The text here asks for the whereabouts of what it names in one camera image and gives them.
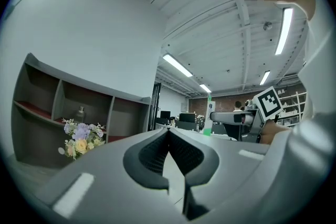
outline white shelving unit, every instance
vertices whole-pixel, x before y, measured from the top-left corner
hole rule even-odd
[[[288,113],[288,115],[283,115],[282,114],[279,117],[279,119],[278,119],[279,123],[280,123],[280,120],[283,120],[284,123],[285,123],[285,121],[287,121],[287,123],[288,123],[288,121],[292,121],[292,118],[294,118],[294,117],[299,117],[299,122],[301,121],[301,117],[302,117],[303,110],[304,110],[304,107],[305,107],[304,104],[306,103],[306,94],[307,94],[306,92],[303,92],[303,93],[296,92],[296,94],[294,94],[294,95],[279,98],[281,103],[282,103],[282,108]],[[291,114],[291,112],[294,109],[297,110],[297,113]],[[295,126],[299,122],[290,123],[290,124],[283,124],[283,125],[287,126],[287,127],[291,127],[291,126]]]

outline flower bouquet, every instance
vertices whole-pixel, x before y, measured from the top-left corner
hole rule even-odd
[[[72,140],[65,140],[65,155],[76,159],[85,154],[87,151],[94,149],[97,146],[105,144],[102,141],[104,126],[86,125],[84,123],[74,123],[73,120],[65,120],[64,132],[71,136]]]

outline green object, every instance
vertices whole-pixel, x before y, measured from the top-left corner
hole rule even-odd
[[[204,135],[207,135],[207,136],[210,136],[210,135],[211,135],[211,128],[204,129],[204,130],[203,130],[203,134],[204,134]]]

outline rectangular light fixture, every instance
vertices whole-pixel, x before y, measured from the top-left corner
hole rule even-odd
[[[201,86],[206,92],[211,93],[211,90],[209,90],[206,85],[202,84],[202,85],[199,85],[199,86]]]
[[[193,74],[191,74],[188,70],[186,70],[183,65],[181,65],[178,61],[176,61],[171,55],[166,54],[163,56],[163,59],[165,59],[168,63],[170,63],[173,67],[181,71],[183,74],[185,74],[188,78],[192,77]]]
[[[265,74],[264,74],[264,77],[263,79],[261,80],[261,83],[260,85],[264,85],[265,81],[267,80],[269,74],[271,73],[271,71],[266,71]]]
[[[281,33],[280,33],[277,50],[275,51],[275,55],[279,55],[282,53],[283,48],[285,47],[285,44],[286,44],[287,37],[288,37],[290,23],[292,21],[293,9],[285,8],[283,11],[284,13],[282,15]]]

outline smoke detector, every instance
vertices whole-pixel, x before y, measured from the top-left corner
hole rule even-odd
[[[272,29],[272,23],[271,22],[265,22],[264,24],[264,30],[271,30]]]

